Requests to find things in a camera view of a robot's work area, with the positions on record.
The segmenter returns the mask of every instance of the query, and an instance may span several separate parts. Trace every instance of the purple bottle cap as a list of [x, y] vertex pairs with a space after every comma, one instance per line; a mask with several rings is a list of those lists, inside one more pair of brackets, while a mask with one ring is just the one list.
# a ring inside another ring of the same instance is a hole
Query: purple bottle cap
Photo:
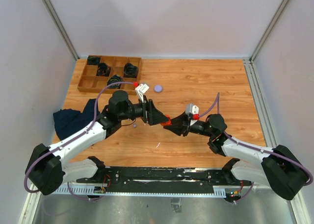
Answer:
[[161, 85], [156, 85], [154, 87], [154, 91], [157, 92], [157, 93], [160, 93], [162, 91], [162, 86]]

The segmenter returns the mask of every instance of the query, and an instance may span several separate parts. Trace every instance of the wooden sorting box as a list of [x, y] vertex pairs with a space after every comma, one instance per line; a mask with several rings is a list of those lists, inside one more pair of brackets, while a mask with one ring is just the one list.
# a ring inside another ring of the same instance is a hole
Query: wooden sorting box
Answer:
[[[86, 61], [84, 70], [79, 80], [78, 90], [86, 93], [99, 93], [105, 86], [108, 80], [114, 75], [119, 75], [122, 81], [125, 82], [139, 82], [142, 72], [142, 58], [140, 57], [126, 57], [126, 56], [99, 56], [89, 55], [88, 57], [99, 57], [99, 63], [106, 63], [110, 67], [109, 76], [97, 76], [98, 64], [88, 65]], [[136, 78], [125, 77], [124, 66], [131, 63], [138, 67]], [[124, 90], [129, 95], [136, 95], [134, 86], [131, 84], [121, 84], [120, 89], [106, 89], [103, 93], [112, 94], [116, 90]]]

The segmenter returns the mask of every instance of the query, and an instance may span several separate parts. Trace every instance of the blue towel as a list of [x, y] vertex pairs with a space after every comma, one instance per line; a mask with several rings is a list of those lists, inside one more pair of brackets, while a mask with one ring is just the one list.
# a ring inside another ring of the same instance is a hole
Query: blue towel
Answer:
[[82, 113], [78, 110], [65, 109], [53, 114], [54, 129], [60, 140], [80, 131], [94, 119], [95, 100], [88, 100]]

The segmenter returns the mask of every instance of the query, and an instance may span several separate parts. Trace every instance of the white wall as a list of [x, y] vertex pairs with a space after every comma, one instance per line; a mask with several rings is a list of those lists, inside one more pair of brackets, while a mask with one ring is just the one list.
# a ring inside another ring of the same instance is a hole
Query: white wall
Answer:
[[51, 0], [80, 56], [248, 57], [281, 0]]
[[48, 145], [74, 69], [41, 0], [0, 0], [0, 217], [16, 223], [33, 148]]
[[[256, 60], [279, 143], [314, 173], [314, 0], [292, 0]], [[302, 189], [314, 222], [314, 184]]]

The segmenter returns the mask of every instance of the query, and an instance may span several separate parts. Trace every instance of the red connector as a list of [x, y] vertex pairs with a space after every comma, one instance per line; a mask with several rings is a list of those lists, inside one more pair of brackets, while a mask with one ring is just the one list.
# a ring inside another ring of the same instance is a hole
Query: red connector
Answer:
[[194, 120], [199, 120], [199, 119], [200, 119], [200, 115], [199, 115], [199, 114], [193, 115], [193, 119], [194, 119]]
[[171, 118], [169, 115], [165, 115], [168, 118], [168, 122], [161, 123], [161, 126], [169, 126], [171, 125]]

